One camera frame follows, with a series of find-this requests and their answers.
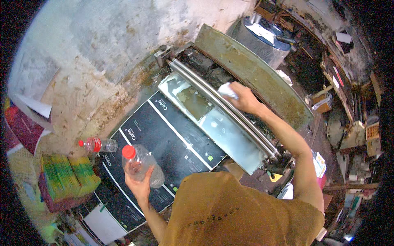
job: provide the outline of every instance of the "stack of paper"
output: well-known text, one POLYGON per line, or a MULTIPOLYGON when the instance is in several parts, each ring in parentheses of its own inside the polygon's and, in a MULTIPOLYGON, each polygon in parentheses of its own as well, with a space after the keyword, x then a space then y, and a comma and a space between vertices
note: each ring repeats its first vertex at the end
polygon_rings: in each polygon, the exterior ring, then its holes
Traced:
POLYGON ((78 197, 95 191, 97 186, 100 184, 101 179, 93 172, 89 158, 69 158, 69 161, 77 180, 81 184, 78 197))
POLYGON ((76 197, 81 189, 65 155, 42 155, 42 171, 54 202, 76 197))

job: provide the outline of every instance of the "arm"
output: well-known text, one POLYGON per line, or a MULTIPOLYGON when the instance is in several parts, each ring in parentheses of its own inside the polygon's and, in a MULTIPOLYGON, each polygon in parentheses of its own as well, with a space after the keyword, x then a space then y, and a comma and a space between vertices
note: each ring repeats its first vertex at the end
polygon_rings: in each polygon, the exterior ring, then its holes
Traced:
POLYGON ((150 205, 148 198, 151 188, 149 186, 149 180, 151 178, 154 166, 150 166, 145 174, 143 181, 133 180, 127 173, 125 173, 125 183, 133 192, 137 199, 138 205, 145 215, 145 219, 148 222, 151 231, 156 238, 157 242, 160 243, 164 238, 164 233, 167 229, 167 223, 164 219, 156 212, 156 210, 150 205))
POLYGON ((311 204, 323 213, 323 193, 317 183, 312 151, 308 144, 290 125, 260 103, 249 88, 237 82, 231 83, 230 86, 239 99, 226 99, 238 109, 260 117, 294 156, 296 160, 293 179, 294 198, 311 204))

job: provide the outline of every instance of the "brown t-shirt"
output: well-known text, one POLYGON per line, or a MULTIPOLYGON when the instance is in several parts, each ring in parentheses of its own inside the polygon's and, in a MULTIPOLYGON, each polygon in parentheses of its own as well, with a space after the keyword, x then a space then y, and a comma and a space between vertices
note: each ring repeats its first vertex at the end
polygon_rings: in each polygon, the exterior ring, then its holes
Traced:
POLYGON ((323 214, 301 200, 280 200, 242 186, 228 172, 183 179, 160 246, 310 245, 323 214))

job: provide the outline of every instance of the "metal bracket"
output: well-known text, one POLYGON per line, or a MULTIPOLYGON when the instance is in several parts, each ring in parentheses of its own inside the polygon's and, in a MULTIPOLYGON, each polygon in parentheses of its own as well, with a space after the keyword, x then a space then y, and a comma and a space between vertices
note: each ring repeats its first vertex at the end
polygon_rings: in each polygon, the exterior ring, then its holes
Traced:
POLYGON ((169 59, 171 54, 172 54, 172 47, 168 47, 166 45, 161 45, 160 50, 157 51, 153 56, 156 58, 157 65, 159 65, 160 68, 163 67, 164 61, 166 59, 169 59))

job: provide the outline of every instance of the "red bottle cap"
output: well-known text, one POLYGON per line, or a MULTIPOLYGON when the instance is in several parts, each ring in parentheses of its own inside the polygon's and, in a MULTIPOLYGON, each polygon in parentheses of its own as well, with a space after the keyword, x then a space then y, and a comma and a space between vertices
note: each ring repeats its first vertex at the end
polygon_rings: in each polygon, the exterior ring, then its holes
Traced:
POLYGON ((131 145, 126 145, 122 149, 122 155, 127 159, 134 158, 136 156, 136 149, 131 145))

